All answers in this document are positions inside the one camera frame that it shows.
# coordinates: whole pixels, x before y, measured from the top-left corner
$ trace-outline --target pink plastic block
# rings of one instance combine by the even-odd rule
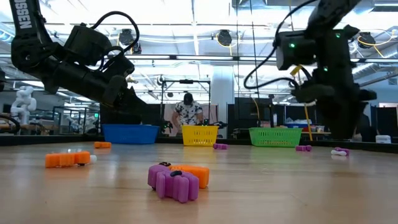
[[[163,165],[154,165],[149,168],[148,171],[148,185],[151,186],[153,189],[156,188],[156,174],[158,172],[169,170],[168,167]]]
[[[185,203],[196,200],[199,193],[199,178],[188,172],[171,176],[176,171],[165,170],[156,174],[156,192],[160,198],[170,197]]]
[[[340,148],[340,147],[335,147],[335,150],[336,151],[338,151],[338,152],[346,152],[347,153],[347,156],[349,156],[349,149],[343,149],[343,148]]]
[[[296,151],[311,152],[312,151],[312,146],[296,146]]]
[[[228,149],[228,145],[227,144],[217,144],[217,143],[215,143],[214,145],[213,145],[213,149]]]

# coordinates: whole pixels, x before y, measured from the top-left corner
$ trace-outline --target ceiling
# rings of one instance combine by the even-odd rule
[[[243,88],[243,78],[254,68],[254,60],[217,61],[204,56],[240,56],[265,57],[272,50],[275,28],[289,12],[288,0],[145,0],[127,1],[112,0],[112,4],[99,4],[98,0],[39,0],[42,14],[47,20],[46,28],[52,40],[64,44],[72,27],[84,22],[93,25],[103,14],[109,11],[122,11],[129,14],[139,26],[142,55],[131,60],[136,71],[129,77],[138,81],[131,84],[140,98],[148,103],[158,103],[160,100],[160,76],[167,80],[211,80],[214,66],[231,66],[235,76],[236,94],[249,96],[250,91]],[[292,6],[303,3],[303,0],[291,0]],[[14,23],[8,0],[0,0],[0,30],[14,34]],[[348,23],[370,32],[375,38],[377,50],[362,49],[358,42],[350,43],[352,58],[397,58],[398,29],[395,18],[398,16],[398,1],[363,0],[355,10],[348,14],[337,28]],[[305,29],[313,6],[305,7],[294,14],[292,20],[287,19],[281,31]],[[129,21],[121,16],[107,18],[97,28],[97,31],[107,35],[113,45],[118,43],[118,34],[122,29],[133,29]],[[232,47],[224,47],[216,40],[221,29],[228,29],[233,38]],[[0,41],[0,67],[10,79],[8,88],[21,85],[33,85],[38,90],[41,82],[34,77],[16,70],[9,58],[10,43]],[[197,55],[199,60],[162,60],[157,56],[146,55]],[[356,81],[369,81],[366,77],[384,75],[384,70],[369,63],[359,64],[354,71]],[[290,76],[290,71],[278,71],[272,63],[263,66],[257,73],[259,82],[265,82],[276,77]],[[183,91],[194,93],[196,100],[208,100],[208,87],[200,85],[173,84],[168,89],[174,96],[165,95],[166,102],[173,103],[182,99]],[[279,101],[285,101],[289,96],[289,86],[284,82],[275,83],[260,89],[262,95],[275,94]],[[77,98],[78,95],[66,90],[59,93],[60,97],[73,97],[77,101],[88,101]]]

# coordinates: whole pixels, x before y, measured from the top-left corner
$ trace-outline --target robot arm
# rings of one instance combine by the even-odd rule
[[[309,0],[299,5],[286,18],[315,1]],[[278,27],[274,49],[267,59],[276,51],[279,70],[287,70],[292,65],[315,63],[317,68],[312,77],[305,72],[308,80],[302,85],[283,77],[262,85],[247,86],[246,81],[256,71],[253,70],[245,78],[245,87],[259,88],[279,80],[288,80],[294,84],[292,94],[298,102],[317,102],[317,110],[322,114],[325,125],[330,128],[333,138],[350,139],[367,105],[365,101],[377,98],[375,92],[361,90],[353,80],[352,68],[355,64],[351,63],[348,41],[359,29],[346,26],[341,30],[333,30],[359,2],[360,0],[320,0],[308,20],[306,30],[279,33],[282,25]]]
[[[134,90],[127,87],[126,77],[134,65],[124,56],[129,50],[113,47],[109,39],[95,31],[106,17],[126,16],[139,31],[134,21],[122,12],[110,12],[94,27],[75,26],[64,46],[52,42],[45,29],[45,19],[40,13],[39,0],[10,0],[16,35],[11,44],[12,63],[19,70],[39,78],[46,91],[55,94],[59,87],[100,102],[113,110],[135,112],[146,104]],[[114,57],[110,51],[118,50]],[[87,66],[96,65],[97,70]]]

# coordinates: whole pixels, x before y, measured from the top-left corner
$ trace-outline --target orange toy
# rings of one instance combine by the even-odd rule
[[[170,170],[180,170],[193,174],[194,176],[199,178],[199,188],[205,189],[209,184],[209,174],[210,170],[207,167],[198,167],[198,166],[190,166],[190,165],[176,165],[169,166]]]
[[[70,167],[75,164],[85,165],[88,163],[90,163],[90,153],[87,151],[45,155],[45,168]]]
[[[112,147],[110,142],[94,142],[94,148],[96,149],[106,149]]]

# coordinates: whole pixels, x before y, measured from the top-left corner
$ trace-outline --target yellow basket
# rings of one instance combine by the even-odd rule
[[[213,146],[217,134],[218,126],[182,126],[184,146]]]

